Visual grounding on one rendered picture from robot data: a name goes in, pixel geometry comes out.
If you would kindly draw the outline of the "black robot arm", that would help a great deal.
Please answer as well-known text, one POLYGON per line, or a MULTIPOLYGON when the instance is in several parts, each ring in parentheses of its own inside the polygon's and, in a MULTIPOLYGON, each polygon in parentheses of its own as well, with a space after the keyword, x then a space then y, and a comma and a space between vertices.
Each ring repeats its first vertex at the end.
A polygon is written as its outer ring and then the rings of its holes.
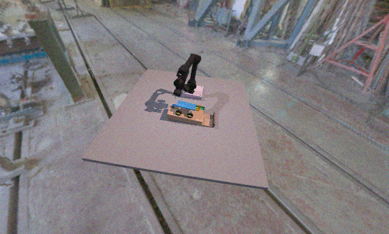
POLYGON ((187 76, 189 74, 189 68, 193 64, 190 79, 188 80, 187 84, 184 84, 184 86, 181 87, 181 90, 183 89, 185 92, 193 94, 194 89, 196 89, 197 86, 195 76, 196 76, 197 65, 200 63, 200 61, 201 61, 201 56, 192 53, 188 58, 188 60, 186 61, 186 63, 179 67, 176 75, 178 78, 174 81, 174 86, 180 87, 182 84, 185 83, 187 76), (182 75, 180 75, 179 73, 182 75))

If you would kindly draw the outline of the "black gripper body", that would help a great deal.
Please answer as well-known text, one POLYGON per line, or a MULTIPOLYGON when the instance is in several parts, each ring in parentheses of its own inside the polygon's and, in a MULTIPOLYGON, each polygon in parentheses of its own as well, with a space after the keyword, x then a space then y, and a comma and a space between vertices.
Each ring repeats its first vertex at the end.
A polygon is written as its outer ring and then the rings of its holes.
POLYGON ((180 95, 181 95, 181 87, 182 86, 184 86, 184 84, 182 84, 180 87, 176 87, 177 89, 174 90, 173 94, 180 97, 180 95))

